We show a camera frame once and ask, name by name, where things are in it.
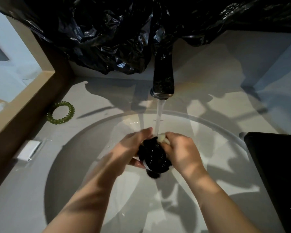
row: white sink basin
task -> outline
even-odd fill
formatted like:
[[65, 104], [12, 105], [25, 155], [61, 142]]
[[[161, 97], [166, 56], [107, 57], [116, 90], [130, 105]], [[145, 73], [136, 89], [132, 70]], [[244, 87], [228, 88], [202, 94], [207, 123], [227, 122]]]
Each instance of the white sink basin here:
[[[50, 222], [79, 188], [87, 171], [124, 135], [154, 126], [155, 114], [114, 116], [73, 137], [58, 154], [47, 178], [45, 214]], [[163, 114], [160, 133], [192, 137], [210, 175], [261, 229], [277, 231], [276, 212], [245, 146], [220, 127], [182, 114]], [[198, 204], [175, 169], [149, 178], [143, 169], [127, 166], [115, 182], [101, 232], [202, 232], [206, 224]]]

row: wet black plush toy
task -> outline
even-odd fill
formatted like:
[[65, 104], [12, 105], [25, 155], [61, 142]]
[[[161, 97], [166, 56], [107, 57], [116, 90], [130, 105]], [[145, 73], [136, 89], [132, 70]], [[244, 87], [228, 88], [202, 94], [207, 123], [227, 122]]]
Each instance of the wet black plush toy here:
[[159, 178], [161, 173], [167, 172], [171, 166], [171, 162], [157, 140], [157, 137], [153, 137], [143, 141], [138, 150], [139, 159], [146, 167], [148, 176], [154, 179]]

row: faucet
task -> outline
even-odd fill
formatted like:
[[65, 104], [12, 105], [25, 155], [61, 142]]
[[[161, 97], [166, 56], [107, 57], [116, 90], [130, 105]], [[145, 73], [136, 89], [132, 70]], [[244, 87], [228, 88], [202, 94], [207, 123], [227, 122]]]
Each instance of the faucet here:
[[159, 100], [171, 98], [175, 92], [172, 72], [172, 54], [164, 58], [155, 57], [153, 87], [151, 96]]

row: green bracelet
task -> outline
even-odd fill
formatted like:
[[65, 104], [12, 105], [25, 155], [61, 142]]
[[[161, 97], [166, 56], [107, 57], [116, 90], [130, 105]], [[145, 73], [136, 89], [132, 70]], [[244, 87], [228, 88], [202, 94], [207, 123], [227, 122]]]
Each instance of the green bracelet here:
[[[54, 110], [56, 108], [58, 108], [59, 106], [63, 106], [63, 105], [66, 105], [66, 106], [69, 107], [69, 113], [67, 114], [66, 117], [64, 117], [62, 119], [54, 119], [53, 118]], [[49, 121], [50, 123], [53, 123], [53, 124], [65, 123], [65, 122], [69, 121], [73, 117], [74, 112], [75, 112], [74, 107], [69, 102], [62, 101], [62, 102], [54, 103], [54, 105], [51, 107], [50, 111], [47, 113], [47, 121]]]

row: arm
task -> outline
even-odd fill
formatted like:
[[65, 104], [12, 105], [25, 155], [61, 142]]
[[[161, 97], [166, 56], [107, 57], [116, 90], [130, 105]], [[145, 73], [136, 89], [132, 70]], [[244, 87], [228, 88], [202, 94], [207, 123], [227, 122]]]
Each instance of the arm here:
[[162, 144], [174, 168], [196, 197], [210, 233], [260, 233], [224, 190], [209, 176], [193, 140], [166, 133], [171, 145]]
[[133, 157], [152, 128], [128, 134], [93, 169], [87, 183], [77, 191], [43, 233], [99, 233], [112, 186], [127, 164], [144, 168]]

